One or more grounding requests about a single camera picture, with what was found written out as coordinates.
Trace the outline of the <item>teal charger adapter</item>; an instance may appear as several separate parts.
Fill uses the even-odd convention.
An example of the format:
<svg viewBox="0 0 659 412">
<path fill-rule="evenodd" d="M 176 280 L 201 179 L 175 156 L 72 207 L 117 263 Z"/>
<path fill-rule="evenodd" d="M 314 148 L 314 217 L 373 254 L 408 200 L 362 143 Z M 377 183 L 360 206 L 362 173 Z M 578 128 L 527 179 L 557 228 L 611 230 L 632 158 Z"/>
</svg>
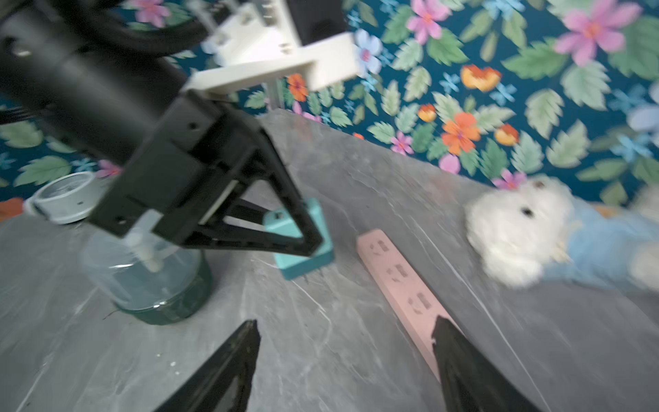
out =
<svg viewBox="0 0 659 412">
<path fill-rule="evenodd" d="M 307 198 L 305 204 L 310 218 L 312 218 L 317 230 L 323 237 L 323 242 L 311 257 L 302 257 L 288 252 L 280 252 L 274 255 L 277 268 L 288 281 L 324 268 L 324 266 L 332 264 L 335 259 L 333 242 L 319 200 Z M 284 208 L 270 211 L 265 215 L 264 229 L 268 233 L 300 240 L 302 245 L 308 244 L 307 241 L 303 241 L 303 235 L 297 224 Z"/>
</svg>

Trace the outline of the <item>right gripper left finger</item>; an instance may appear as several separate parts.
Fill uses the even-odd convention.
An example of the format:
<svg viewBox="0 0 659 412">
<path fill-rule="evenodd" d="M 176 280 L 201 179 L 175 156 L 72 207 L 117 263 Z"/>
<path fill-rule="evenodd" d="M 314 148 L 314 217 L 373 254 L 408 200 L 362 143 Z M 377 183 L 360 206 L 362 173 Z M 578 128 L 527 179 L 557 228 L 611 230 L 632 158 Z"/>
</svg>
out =
<svg viewBox="0 0 659 412">
<path fill-rule="evenodd" d="M 260 343 L 257 321 L 245 321 L 155 411 L 245 412 L 251 396 Z"/>
</svg>

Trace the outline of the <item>pink power strip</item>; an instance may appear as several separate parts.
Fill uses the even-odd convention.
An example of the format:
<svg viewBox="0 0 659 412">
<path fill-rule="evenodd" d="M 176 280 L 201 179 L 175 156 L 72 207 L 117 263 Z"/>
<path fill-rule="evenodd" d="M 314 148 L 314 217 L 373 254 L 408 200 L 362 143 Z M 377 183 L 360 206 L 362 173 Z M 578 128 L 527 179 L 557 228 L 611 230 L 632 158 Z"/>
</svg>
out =
<svg viewBox="0 0 659 412">
<path fill-rule="evenodd" d="M 438 318 L 453 321 L 434 293 L 380 229 L 357 238 L 357 252 L 436 378 L 432 333 Z"/>
</svg>

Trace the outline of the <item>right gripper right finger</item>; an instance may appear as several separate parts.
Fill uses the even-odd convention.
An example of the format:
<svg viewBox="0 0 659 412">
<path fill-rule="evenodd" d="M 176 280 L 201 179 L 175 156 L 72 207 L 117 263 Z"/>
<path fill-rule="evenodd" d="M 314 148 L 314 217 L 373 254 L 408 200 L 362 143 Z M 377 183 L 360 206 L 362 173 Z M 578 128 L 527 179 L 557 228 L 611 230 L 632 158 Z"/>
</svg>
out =
<svg viewBox="0 0 659 412">
<path fill-rule="evenodd" d="M 436 319 L 432 338 L 448 411 L 539 410 L 449 319 Z"/>
</svg>

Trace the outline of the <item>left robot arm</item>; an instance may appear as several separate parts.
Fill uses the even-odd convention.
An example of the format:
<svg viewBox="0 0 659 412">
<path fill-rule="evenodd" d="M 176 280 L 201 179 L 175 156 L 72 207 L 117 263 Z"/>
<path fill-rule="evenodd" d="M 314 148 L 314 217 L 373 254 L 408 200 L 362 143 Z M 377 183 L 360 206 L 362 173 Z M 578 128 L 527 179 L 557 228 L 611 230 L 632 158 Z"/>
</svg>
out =
<svg viewBox="0 0 659 412">
<path fill-rule="evenodd" d="M 105 46 L 65 20 L 79 3 L 1 4 L 1 92 L 72 148 L 122 170 L 89 222 L 125 237 L 149 211 L 179 247 L 308 257 L 323 238 L 269 134 L 184 87 L 161 58 Z"/>
</svg>

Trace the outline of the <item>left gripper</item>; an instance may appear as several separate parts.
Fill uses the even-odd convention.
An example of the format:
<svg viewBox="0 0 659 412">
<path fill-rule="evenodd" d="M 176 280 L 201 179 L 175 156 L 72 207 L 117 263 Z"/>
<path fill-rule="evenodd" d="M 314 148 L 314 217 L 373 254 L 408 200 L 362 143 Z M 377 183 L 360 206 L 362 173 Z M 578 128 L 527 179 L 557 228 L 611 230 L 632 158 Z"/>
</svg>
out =
<svg viewBox="0 0 659 412">
<path fill-rule="evenodd" d="M 89 222 L 125 237 L 149 211 L 154 232 L 182 247 L 311 257 L 319 226 L 269 135 L 251 116 L 197 92 L 122 94 L 107 112 L 121 142 L 102 145 L 123 173 Z M 266 183 L 279 209 L 245 199 Z"/>
</svg>

